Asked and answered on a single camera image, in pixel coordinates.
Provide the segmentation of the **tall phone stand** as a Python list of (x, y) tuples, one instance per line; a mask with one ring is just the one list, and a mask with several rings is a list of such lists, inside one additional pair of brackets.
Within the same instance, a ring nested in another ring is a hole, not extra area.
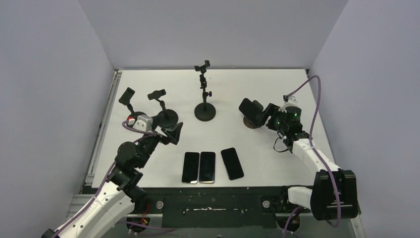
[(204, 60), (204, 64), (201, 66), (194, 66), (194, 70), (196, 72), (200, 72), (199, 80), (203, 99), (203, 102), (199, 103), (194, 109), (194, 115), (200, 121), (210, 121), (216, 115), (216, 109), (214, 105), (207, 101), (207, 98), (212, 96), (212, 91), (207, 91), (207, 79), (205, 77), (205, 73), (207, 72), (208, 67), (210, 67), (209, 60)]

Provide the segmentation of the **magenta edged phone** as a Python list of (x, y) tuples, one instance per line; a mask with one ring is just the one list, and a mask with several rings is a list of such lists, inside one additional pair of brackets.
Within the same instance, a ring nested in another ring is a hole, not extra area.
[(202, 152), (200, 154), (199, 183), (214, 183), (215, 181), (215, 153)]

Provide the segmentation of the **plain black phone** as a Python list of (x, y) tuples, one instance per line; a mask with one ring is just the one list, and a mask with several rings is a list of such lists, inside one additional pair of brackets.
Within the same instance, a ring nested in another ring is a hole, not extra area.
[(244, 177), (244, 172), (235, 148), (221, 150), (221, 156), (230, 180)]

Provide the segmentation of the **dark blue phone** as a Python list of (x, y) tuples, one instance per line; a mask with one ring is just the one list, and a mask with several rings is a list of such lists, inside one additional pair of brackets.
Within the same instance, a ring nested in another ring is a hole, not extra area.
[(261, 127), (257, 115), (263, 112), (263, 106), (258, 101), (244, 98), (239, 105), (239, 111), (253, 126)]

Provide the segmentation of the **wooden base phone stand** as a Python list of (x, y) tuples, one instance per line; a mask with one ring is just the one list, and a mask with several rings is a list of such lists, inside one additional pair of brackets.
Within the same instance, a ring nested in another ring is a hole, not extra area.
[[(262, 104), (260, 104), (257, 100), (253, 100), (252, 102), (253, 102), (253, 104), (255, 104), (258, 107), (258, 109), (261, 112), (263, 111)], [(247, 128), (250, 128), (250, 129), (257, 129), (258, 128), (258, 126), (254, 125), (246, 116), (243, 117), (243, 123)]]

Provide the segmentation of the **silver black phone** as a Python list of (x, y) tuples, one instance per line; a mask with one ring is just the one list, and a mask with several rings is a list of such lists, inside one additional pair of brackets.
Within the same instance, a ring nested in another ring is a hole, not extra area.
[(181, 181), (183, 183), (196, 184), (199, 176), (200, 154), (198, 152), (186, 152), (184, 155)]

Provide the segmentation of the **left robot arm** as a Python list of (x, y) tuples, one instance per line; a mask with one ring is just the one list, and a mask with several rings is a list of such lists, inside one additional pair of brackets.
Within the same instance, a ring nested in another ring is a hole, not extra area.
[(122, 143), (114, 162), (96, 193), (68, 221), (48, 229), (44, 238), (100, 238), (131, 212), (140, 213), (147, 205), (147, 193), (138, 186), (143, 168), (161, 143), (178, 144), (183, 123), (163, 128), (162, 133), (146, 132), (136, 141)]

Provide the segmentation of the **black phone stand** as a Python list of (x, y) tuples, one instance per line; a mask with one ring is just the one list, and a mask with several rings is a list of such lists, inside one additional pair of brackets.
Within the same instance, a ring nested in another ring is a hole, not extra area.
[(178, 123), (179, 117), (177, 112), (171, 109), (167, 109), (164, 100), (161, 100), (160, 97), (166, 95), (166, 90), (155, 90), (152, 93), (148, 94), (149, 100), (156, 100), (159, 102), (161, 111), (158, 113), (160, 121), (158, 125), (163, 128), (170, 128), (175, 126)]
[[(130, 100), (131, 100), (131, 98), (133, 97), (134, 94), (135, 94), (135, 91), (133, 89), (131, 89), (130, 87), (127, 87), (127, 89), (125, 90), (125, 92), (122, 94), (122, 96), (118, 100), (119, 103), (121, 103), (122, 105), (125, 105), (128, 108), (128, 110), (130, 111), (130, 115), (128, 117), (138, 116), (138, 115), (145, 114), (144, 112), (140, 112), (140, 111), (137, 111), (136, 112), (136, 111), (134, 111), (134, 108), (133, 108), (133, 106), (130, 103)], [(132, 131), (132, 132), (137, 132), (137, 133), (141, 133), (141, 134), (151, 134), (151, 131), (144, 132), (144, 131), (135, 130), (133, 128), (129, 128), (127, 126), (127, 119), (122, 122), (122, 126), (125, 129), (127, 129), (129, 131)]]

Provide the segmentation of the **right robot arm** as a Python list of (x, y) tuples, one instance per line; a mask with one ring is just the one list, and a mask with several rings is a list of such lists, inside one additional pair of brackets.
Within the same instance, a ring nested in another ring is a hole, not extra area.
[(309, 209), (319, 220), (351, 219), (359, 214), (356, 176), (327, 159), (312, 142), (312, 136), (303, 130), (301, 108), (279, 107), (269, 104), (266, 108), (256, 100), (256, 115), (251, 122), (274, 130), (287, 150), (298, 157), (314, 177), (311, 188), (292, 186), (279, 197), (279, 207), (286, 212), (297, 205)]

